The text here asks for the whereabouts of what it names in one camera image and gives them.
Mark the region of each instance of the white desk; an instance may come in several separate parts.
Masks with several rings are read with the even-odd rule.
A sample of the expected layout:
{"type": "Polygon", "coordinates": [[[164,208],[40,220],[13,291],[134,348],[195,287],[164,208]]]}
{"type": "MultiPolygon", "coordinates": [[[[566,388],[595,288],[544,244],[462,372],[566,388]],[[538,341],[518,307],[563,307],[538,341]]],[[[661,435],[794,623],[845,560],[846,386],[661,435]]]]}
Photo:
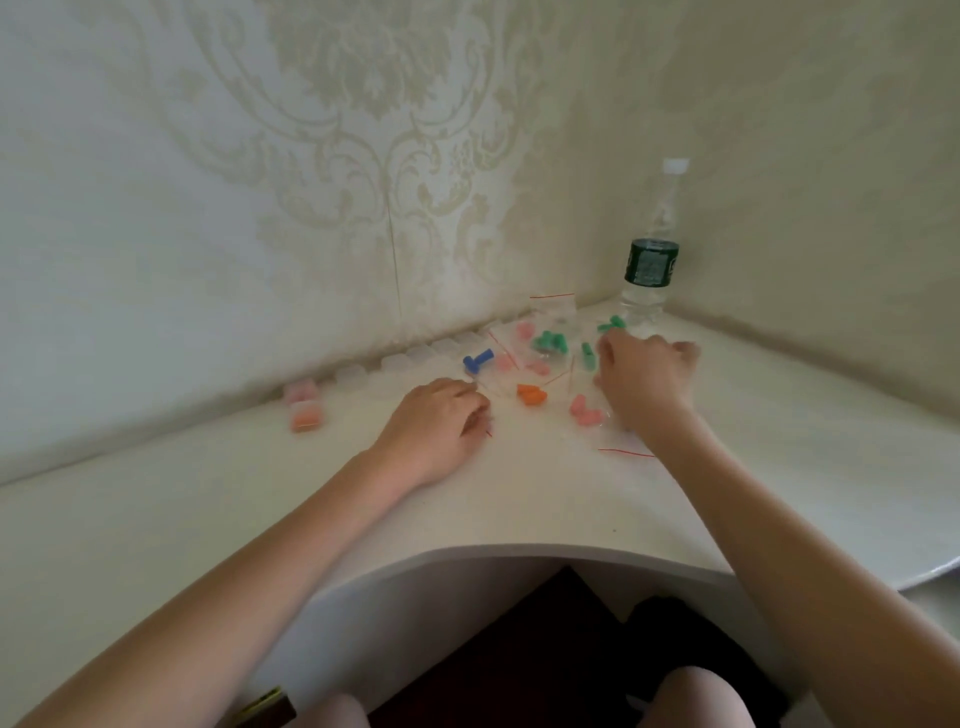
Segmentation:
{"type": "MultiPolygon", "coordinates": [[[[703,346],[697,398],[719,435],[868,569],[903,588],[960,557],[960,427],[702,327],[661,330],[703,346]]],[[[0,488],[0,725],[303,501],[373,440],[400,389],[333,392],[310,434],[272,403],[0,488]]],[[[314,598],[497,553],[730,578],[659,463],[597,452],[568,417],[509,398],[494,414],[482,453],[402,503],[314,598]]]]}

